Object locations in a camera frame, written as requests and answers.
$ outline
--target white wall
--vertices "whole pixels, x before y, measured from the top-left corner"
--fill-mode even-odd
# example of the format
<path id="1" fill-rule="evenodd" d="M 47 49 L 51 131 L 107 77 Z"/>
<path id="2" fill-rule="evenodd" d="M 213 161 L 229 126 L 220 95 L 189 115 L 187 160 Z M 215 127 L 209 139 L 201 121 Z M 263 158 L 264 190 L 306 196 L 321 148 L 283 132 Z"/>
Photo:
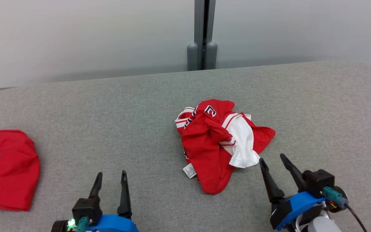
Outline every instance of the white wall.
<path id="1" fill-rule="evenodd" d="M 0 0 L 0 88 L 187 69 L 194 1 Z"/>
<path id="2" fill-rule="evenodd" d="M 328 59 L 371 65 L 371 0 L 216 0 L 216 68 Z"/>

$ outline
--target gray fabric surface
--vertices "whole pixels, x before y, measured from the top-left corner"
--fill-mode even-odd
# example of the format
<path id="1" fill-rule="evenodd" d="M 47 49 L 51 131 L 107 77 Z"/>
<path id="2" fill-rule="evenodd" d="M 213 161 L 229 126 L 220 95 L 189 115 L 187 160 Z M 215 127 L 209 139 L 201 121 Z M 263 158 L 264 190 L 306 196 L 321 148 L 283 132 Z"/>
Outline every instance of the gray fabric surface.
<path id="1" fill-rule="evenodd" d="M 286 195 L 296 185 L 285 153 L 300 170 L 325 169 L 371 231 L 371 68 L 312 62 L 58 82 L 0 92 L 0 129 L 34 140 L 41 175 L 31 212 L 0 210 L 0 231 L 49 231 L 87 197 L 102 171 L 101 207 L 116 213 L 120 175 L 128 173 L 140 231 L 272 231 L 259 166 L 235 170 L 218 195 L 188 179 L 174 119 L 209 98 L 231 100 L 257 125 L 274 128 L 261 153 Z M 360 231 L 352 214 L 331 214 Z"/>

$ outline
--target clothing tag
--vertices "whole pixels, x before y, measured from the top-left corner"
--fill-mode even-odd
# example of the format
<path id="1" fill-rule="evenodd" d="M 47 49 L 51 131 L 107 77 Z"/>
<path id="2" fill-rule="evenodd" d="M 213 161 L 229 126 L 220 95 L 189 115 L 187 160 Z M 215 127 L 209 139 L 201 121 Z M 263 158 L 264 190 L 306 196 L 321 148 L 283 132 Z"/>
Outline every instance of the clothing tag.
<path id="1" fill-rule="evenodd" d="M 188 178 L 190 179 L 193 178 L 193 176 L 197 175 L 191 163 L 189 163 L 186 167 L 184 167 L 183 171 L 187 174 Z"/>

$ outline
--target green connector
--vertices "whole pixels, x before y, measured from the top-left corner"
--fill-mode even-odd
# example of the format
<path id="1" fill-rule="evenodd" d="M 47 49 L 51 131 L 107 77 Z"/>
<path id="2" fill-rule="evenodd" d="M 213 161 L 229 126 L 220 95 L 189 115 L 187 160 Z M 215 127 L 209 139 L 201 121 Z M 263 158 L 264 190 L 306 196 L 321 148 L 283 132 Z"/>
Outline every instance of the green connector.
<path id="1" fill-rule="evenodd" d="M 338 202 L 340 198 L 342 198 L 342 194 L 338 191 L 330 188 L 330 187 L 324 187 L 323 188 L 323 195 L 329 200 L 332 200 L 334 202 Z"/>
<path id="2" fill-rule="evenodd" d="M 341 208 L 345 208 L 346 204 L 349 203 L 349 201 L 346 198 L 344 198 L 341 193 L 330 187 L 323 188 L 323 195 L 327 199 L 334 201 Z"/>
<path id="3" fill-rule="evenodd" d="M 82 217 L 78 222 L 78 226 L 75 229 L 75 232 L 86 232 L 89 224 L 90 220 L 87 217 Z"/>

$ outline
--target cable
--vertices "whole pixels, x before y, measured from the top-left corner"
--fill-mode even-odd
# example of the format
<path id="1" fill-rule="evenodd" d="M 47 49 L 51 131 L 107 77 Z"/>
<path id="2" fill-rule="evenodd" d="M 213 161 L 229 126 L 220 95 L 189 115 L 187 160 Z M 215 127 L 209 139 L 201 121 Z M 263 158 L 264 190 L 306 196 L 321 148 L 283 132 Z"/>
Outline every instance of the cable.
<path id="1" fill-rule="evenodd" d="M 300 221 L 303 217 L 303 213 L 300 214 L 297 219 L 296 219 L 296 232 L 301 232 L 301 229 L 300 229 Z"/>
<path id="2" fill-rule="evenodd" d="M 322 204 L 323 204 L 323 209 L 324 209 L 324 210 L 326 211 L 326 213 L 327 213 L 327 217 L 328 217 L 329 219 L 331 219 L 331 218 L 330 218 L 330 215 L 328 214 L 328 209 L 327 209 L 326 202 L 323 201 Z"/>
<path id="3" fill-rule="evenodd" d="M 330 201 L 330 204 L 331 204 L 331 206 L 332 206 L 333 208 L 337 208 L 336 203 L 334 203 L 334 201 Z"/>
<path id="4" fill-rule="evenodd" d="M 350 213 L 353 214 L 353 216 L 355 216 L 357 222 L 360 224 L 360 226 L 362 227 L 363 231 L 364 232 L 367 232 L 365 226 L 363 225 L 362 221 L 359 219 L 359 217 L 357 216 L 357 214 L 352 210 L 352 208 L 348 205 L 348 204 L 344 204 L 344 206 L 349 209 Z"/>

